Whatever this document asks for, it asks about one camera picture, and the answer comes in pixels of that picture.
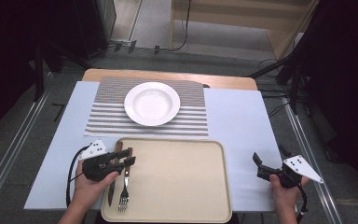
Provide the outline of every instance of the fork tines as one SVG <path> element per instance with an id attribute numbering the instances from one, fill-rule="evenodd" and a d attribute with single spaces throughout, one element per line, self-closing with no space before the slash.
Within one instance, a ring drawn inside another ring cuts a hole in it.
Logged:
<path id="1" fill-rule="evenodd" d="M 127 192 L 127 187 L 124 185 L 124 189 L 120 195 L 120 203 L 118 204 L 118 212 L 126 211 L 128 203 L 129 203 L 129 193 Z"/>

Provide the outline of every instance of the plate rim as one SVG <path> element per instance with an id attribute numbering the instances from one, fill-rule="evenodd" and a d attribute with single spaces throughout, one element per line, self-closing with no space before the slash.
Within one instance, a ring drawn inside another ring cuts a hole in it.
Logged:
<path id="1" fill-rule="evenodd" d="M 168 96 L 171 98 L 172 101 L 172 108 L 171 110 L 165 115 L 164 117 L 160 119 L 144 119 L 138 116 L 132 107 L 132 102 L 135 99 L 136 95 L 139 94 L 141 91 L 147 90 L 147 89 L 159 89 L 160 91 L 164 91 L 168 94 Z M 124 110 L 126 111 L 127 116 L 130 117 L 131 120 L 133 120 L 135 123 L 144 125 L 144 126 L 159 126 L 162 124 L 165 124 L 169 121 L 171 121 L 179 112 L 180 108 L 180 97 L 177 91 L 172 88 L 171 86 L 157 81 L 148 81 L 141 83 L 139 85 L 136 85 L 133 87 L 126 95 L 124 99 Z"/>

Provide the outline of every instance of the wrist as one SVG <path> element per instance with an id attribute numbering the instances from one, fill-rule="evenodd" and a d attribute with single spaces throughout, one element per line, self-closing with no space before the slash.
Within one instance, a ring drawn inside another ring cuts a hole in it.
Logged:
<path id="1" fill-rule="evenodd" d="M 76 200 L 76 197 L 72 200 L 72 202 L 69 204 L 68 210 L 71 210 L 72 212 L 78 213 L 78 214 L 86 214 L 89 211 L 89 207 L 82 203 L 81 201 Z"/>
<path id="2" fill-rule="evenodd" d="M 277 209 L 276 214 L 278 215 L 280 224 L 297 223 L 296 209 L 294 207 L 284 207 L 282 209 Z"/>
<path id="3" fill-rule="evenodd" d="M 83 217 L 86 215 L 88 209 L 81 203 L 72 201 L 66 209 L 65 214 L 60 220 L 60 224 L 79 224 L 82 222 Z"/>

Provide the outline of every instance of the wooden table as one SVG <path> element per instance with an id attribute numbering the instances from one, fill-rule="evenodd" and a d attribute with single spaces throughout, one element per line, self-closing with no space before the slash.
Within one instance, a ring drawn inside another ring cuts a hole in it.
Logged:
<path id="1" fill-rule="evenodd" d="M 149 78 L 162 80 L 187 80 L 206 84 L 211 88 L 257 91 L 255 80 L 250 77 L 220 77 L 186 73 L 169 73 L 136 70 L 89 69 L 83 81 L 99 82 L 102 77 Z"/>
<path id="2" fill-rule="evenodd" d="M 172 0 L 170 49 L 174 20 L 186 21 L 188 0 Z M 308 27 L 318 0 L 192 0 L 190 21 L 267 30 L 275 57 L 284 56 L 298 33 Z"/>

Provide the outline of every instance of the beige tray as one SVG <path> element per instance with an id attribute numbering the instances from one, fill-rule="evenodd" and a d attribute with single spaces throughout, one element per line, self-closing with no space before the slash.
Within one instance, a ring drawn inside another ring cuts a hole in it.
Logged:
<path id="1" fill-rule="evenodd" d="M 118 201 L 124 175 L 117 178 L 112 206 L 103 197 L 101 213 L 112 222 L 215 222 L 231 218 L 223 147 L 214 141 L 123 138 L 132 147 L 130 202 Z"/>

